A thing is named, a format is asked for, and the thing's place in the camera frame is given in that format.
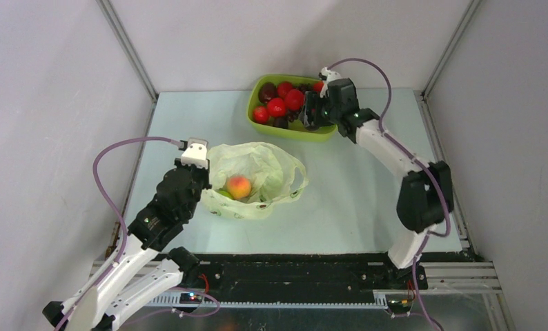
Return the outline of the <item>fake green apple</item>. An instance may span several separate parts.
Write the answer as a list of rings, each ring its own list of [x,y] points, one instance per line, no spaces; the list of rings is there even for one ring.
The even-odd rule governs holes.
[[[231,199],[231,200],[234,200],[235,198],[233,197],[233,195],[231,193],[229,193],[228,191],[226,190],[218,190],[217,191],[220,195],[226,197],[227,199]]]

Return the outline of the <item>red fake apple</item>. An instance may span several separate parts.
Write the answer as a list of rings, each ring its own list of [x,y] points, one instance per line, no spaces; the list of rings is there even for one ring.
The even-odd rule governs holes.
[[[288,110],[297,112],[304,105],[304,93],[298,89],[289,90],[284,98],[285,105]]]

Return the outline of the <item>fake peach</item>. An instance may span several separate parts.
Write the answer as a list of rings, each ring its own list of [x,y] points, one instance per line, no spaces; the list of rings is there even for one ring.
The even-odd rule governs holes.
[[[230,177],[225,185],[226,191],[234,200],[245,199],[251,193],[251,182],[243,176]]]

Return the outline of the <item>pale green plastic bag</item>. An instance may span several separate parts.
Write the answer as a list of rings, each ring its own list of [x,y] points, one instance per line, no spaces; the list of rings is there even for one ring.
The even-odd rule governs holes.
[[[208,160],[212,188],[202,192],[201,203],[211,214],[227,219],[265,219],[275,206],[297,201],[309,184],[305,165],[271,143],[221,144],[209,149]],[[235,176],[248,179],[247,197],[222,194]]]

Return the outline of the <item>dark purple fake plum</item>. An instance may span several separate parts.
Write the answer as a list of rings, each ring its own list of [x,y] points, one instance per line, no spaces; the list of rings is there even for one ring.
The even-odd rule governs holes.
[[[288,129],[288,119],[286,117],[276,117],[273,121],[273,127]]]

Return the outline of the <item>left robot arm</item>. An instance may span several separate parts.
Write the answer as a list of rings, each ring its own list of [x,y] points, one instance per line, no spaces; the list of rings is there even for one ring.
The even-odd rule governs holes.
[[[199,259],[183,247],[173,248],[147,275],[134,277],[183,230],[210,187],[207,158],[176,159],[120,247],[73,297],[51,301],[43,309],[45,318],[56,330],[118,330],[169,288],[195,285]]]

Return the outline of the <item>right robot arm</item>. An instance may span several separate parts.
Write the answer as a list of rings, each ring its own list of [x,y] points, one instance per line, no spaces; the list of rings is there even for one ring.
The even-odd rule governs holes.
[[[427,161],[401,144],[380,115],[360,107],[356,87],[347,78],[325,81],[320,92],[306,92],[299,119],[308,130],[335,125],[400,180],[396,214],[405,230],[387,252],[392,264],[384,267],[382,277],[389,287],[401,288],[428,238],[447,237],[452,231],[450,167],[444,161]]]

